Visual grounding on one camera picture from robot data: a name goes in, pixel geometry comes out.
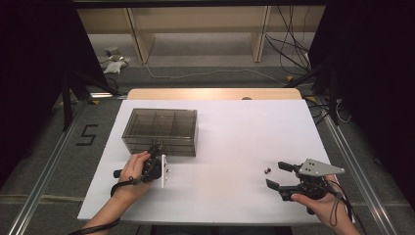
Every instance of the gray translucent container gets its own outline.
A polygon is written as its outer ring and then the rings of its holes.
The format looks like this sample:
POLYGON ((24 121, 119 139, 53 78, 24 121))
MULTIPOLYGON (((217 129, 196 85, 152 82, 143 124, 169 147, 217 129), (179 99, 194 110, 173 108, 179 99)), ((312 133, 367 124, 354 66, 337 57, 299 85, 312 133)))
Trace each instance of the gray translucent container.
POLYGON ((196 110, 133 109, 122 140, 131 154, 162 142, 162 154, 196 157, 197 113, 196 110))

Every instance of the white tabletop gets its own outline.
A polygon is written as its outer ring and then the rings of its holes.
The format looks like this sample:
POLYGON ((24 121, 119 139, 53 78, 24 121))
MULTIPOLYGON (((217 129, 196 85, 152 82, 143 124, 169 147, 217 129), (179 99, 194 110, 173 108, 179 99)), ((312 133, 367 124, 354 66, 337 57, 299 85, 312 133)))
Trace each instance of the white tabletop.
POLYGON ((107 146, 78 219, 91 219, 110 197, 129 153, 121 135, 133 108, 198 111, 196 157, 167 156, 165 188, 153 183, 121 220, 149 224, 294 225, 319 223, 304 206, 283 202, 265 178, 297 185, 278 162, 300 165, 307 158, 329 164, 304 100, 122 102, 107 146))

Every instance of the floor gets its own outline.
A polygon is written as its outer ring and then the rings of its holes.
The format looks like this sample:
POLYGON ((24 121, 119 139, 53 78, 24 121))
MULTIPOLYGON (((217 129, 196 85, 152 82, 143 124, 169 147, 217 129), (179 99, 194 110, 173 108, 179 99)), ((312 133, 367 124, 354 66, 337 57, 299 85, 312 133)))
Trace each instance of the floor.
MULTIPOLYGON (((275 33, 271 36, 284 39, 285 34, 275 33)), ((307 47, 312 42, 313 33, 298 33, 296 38, 303 40, 307 47)), ((159 71, 159 68, 189 68, 192 72, 195 72, 194 68, 215 68, 221 73, 223 68, 266 70, 269 67, 285 67, 287 71, 281 73, 278 80, 286 82, 286 76, 301 72, 289 60, 280 60, 280 55, 268 43, 264 46, 261 62, 254 63, 249 37, 244 33, 157 35, 146 67, 138 63, 129 35, 90 35, 90 39, 99 61, 107 60, 104 50, 110 46, 117 46, 121 56, 129 60, 128 67, 121 69, 120 75, 126 74, 127 69, 132 68, 148 72, 159 71)), ((292 48, 286 46, 284 52, 298 61, 292 48)), ((102 67, 105 68, 107 64, 102 63, 102 67)), ((309 85, 299 87, 302 94, 310 94, 309 88, 309 85)), ((51 165, 51 157, 56 155, 63 157, 54 164, 55 168, 45 182, 45 189, 39 195, 39 203, 28 214, 25 220, 27 224, 22 226, 21 231, 24 234, 65 234, 82 226, 83 222, 78 221, 76 216, 89 187, 88 179, 93 177, 93 169, 105 147, 105 137, 111 131, 121 100, 102 99, 99 102, 95 106, 84 105, 84 108, 82 104, 74 105, 77 125, 72 134, 66 136, 62 132, 63 109, 60 100, 57 101, 55 114, 47 121, 38 141, 33 144, 32 155, 20 162, 0 191, 0 234, 8 234, 11 226, 15 224, 14 220, 19 220, 23 205, 30 200, 32 189, 36 187, 38 179, 45 175, 45 165, 51 165), (85 141, 81 137, 85 126, 95 128, 91 124, 100 126, 94 132, 99 137, 93 146, 80 147, 78 144, 85 141), (68 144, 56 149, 55 146, 59 146, 62 138, 68 138, 68 144)), ((324 103, 325 100, 320 97, 317 102, 324 103)), ((312 115, 318 112, 312 109, 310 111, 312 115)), ((376 155, 368 146, 359 127, 352 121, 341 122, 339 126, 333 127, 329 118, 322 119, 316 126, 332 164, 344 165, 347 172, 350 172, 340 176, 339 180, 360 215, 367 234, 412 234, 415 231, 415 212, 407 204, 391 176, 381 165, 374 162, 376 155)), ((296 235, 331 234, 331 231, 320 224, 293 226, 292 230, 296 235)), ((148 225, 141 226, 141 231, 138 231, 136 224, 122 224, 113 234, 149 232, 148 225)))

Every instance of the hand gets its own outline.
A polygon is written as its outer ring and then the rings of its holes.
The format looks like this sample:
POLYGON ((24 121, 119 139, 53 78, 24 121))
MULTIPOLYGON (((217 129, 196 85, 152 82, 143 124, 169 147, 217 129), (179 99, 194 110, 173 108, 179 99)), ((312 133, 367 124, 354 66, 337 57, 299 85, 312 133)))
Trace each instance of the hand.
MULTIPOLYGON (((141 176, 143 171, 143 162, 150 157, 147 151, 140 154, 134 154, 126 163, 124 169, 121 171, 118 182, 128 181, 130 177, 134 179, 141 176)), ((150 189, 151 183, 140 182, 137 185, 126 185, 115 190, 113 198, 120 200, 128 207, 139 200, 150 189)))
MULTIPOLYGON (((336 178, 333 175, 326 175, 326 180, 337 182, 336 178)), ((350 219, 347 216, 346 206, 342 201, 339 201, 339 205, 335 212, 332 208, 336 202, 336 197, 328 193, 324 198, 319 200, 312 200, 301 194, 293 194, 291 199, 295 202, 298 202, 315 212, 315 215, 320 219, 320 221, 333 229, 336 234, 358 234, 357 230, 354 228, 354 225, 351 223, 350 219)))

